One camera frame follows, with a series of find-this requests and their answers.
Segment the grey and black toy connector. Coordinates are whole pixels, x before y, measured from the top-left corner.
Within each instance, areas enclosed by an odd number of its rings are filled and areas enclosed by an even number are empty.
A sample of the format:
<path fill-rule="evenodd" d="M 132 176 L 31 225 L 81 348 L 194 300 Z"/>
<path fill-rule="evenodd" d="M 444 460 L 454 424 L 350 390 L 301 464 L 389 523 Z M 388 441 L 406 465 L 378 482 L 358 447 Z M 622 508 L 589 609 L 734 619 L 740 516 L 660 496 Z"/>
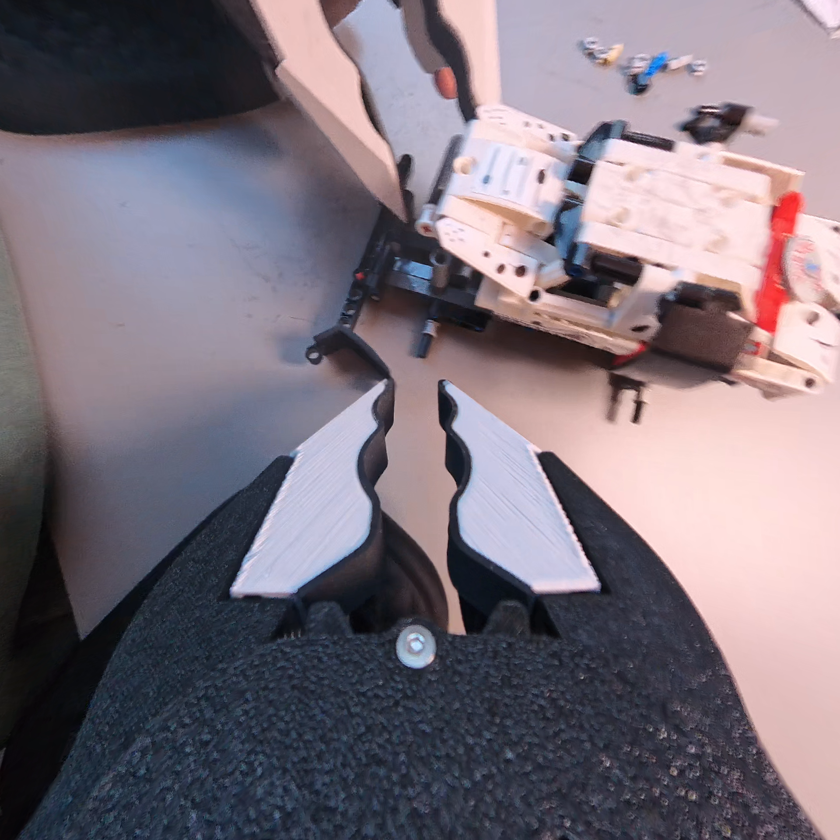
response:
<path fill-rule="evenodd" d="M 698 145 L 725 145 L 739 133 L 761 137 L 779 125 L 756 108 L 735 102 L 704 104 L 692 109 L 679 126 Z"/>

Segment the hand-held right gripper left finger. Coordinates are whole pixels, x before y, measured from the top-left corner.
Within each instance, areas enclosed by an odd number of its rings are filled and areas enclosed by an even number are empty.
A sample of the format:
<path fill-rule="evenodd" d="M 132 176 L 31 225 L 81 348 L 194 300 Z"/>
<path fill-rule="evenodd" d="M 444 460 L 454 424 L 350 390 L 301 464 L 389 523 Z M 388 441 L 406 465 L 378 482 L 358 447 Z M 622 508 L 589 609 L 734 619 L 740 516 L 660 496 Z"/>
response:
<path fill-rule="evenodd" d="M 384 563 L 375 485 L 387 467 L 395 386 L 378 381 L 291 454 L 230 586 L 234 599 L 364 602 Z"/>

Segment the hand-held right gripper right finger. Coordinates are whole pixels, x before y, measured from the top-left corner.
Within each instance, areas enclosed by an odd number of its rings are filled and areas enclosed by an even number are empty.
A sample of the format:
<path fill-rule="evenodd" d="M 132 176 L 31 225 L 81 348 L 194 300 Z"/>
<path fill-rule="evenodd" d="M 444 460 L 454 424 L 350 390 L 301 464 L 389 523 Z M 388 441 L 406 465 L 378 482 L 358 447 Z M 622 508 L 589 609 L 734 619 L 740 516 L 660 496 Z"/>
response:
<path fill-rule="evenodd" d="M 464 598 L 598 593 L 602 584 L 539 457 L 542 451 L 451 381 L 438 384 L 447 470 L 448 567 Z"/>

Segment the cluster of small toy pins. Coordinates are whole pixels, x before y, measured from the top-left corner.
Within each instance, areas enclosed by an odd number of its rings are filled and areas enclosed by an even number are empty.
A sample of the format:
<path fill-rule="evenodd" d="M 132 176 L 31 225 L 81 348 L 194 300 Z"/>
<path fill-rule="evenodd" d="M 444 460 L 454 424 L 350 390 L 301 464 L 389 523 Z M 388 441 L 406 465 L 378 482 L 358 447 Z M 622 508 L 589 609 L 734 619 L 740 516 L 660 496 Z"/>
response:
<path fill-rule="evenodd" d="M 577 48 L 595 67 L 615 69 L 624 79 L 626 89 L 634 96 L 644 95 L 658 76 L 683 73 L 690 77 L 702 77 L 708 69 L 707 60 L 692 54 L 673 55 L 665 50 L 653 55 L 629 55 L 623 44 L 604 45 L 597 37 L 579 40 Z"/>

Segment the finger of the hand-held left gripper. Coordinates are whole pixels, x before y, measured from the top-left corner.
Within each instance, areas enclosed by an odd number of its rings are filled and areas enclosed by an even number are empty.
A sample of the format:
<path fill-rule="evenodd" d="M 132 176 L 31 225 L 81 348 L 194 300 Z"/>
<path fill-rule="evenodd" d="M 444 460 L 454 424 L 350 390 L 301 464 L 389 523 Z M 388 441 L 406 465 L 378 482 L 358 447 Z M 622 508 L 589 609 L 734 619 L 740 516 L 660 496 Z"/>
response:
<path fill-rule="evenodd" d="M 398 219 L 408 211 L 396 158 L 365 102 L 365 84 L 319 1 L 250 5 L 278 62 L 275 78 L 327 137 L 368 191 Z"/>
<path fill-rule="evenodd" d="M 393 1 L 420 67 L 433 76 L 448 70 L 465 122 L 479 107 L 501 103 L 495 1 Z"/>

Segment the white toy brick truck model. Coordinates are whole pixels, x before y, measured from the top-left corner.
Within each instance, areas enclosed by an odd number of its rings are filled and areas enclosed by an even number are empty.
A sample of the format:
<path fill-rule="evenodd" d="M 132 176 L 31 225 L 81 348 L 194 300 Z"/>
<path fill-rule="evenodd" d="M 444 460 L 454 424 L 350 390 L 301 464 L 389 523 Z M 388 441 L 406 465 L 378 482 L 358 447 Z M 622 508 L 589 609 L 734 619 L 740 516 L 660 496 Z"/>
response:
<path fill-rule="evenodd" d="M 419 213 L 381 208 L 338 323 L 401 288 L 426 319 L 548 333 L 647 389 L 815 395 L 838 375 L 838 221 L 805 211 L 802 179 L 622 120 L 580 139 L 482 107 Z"/>

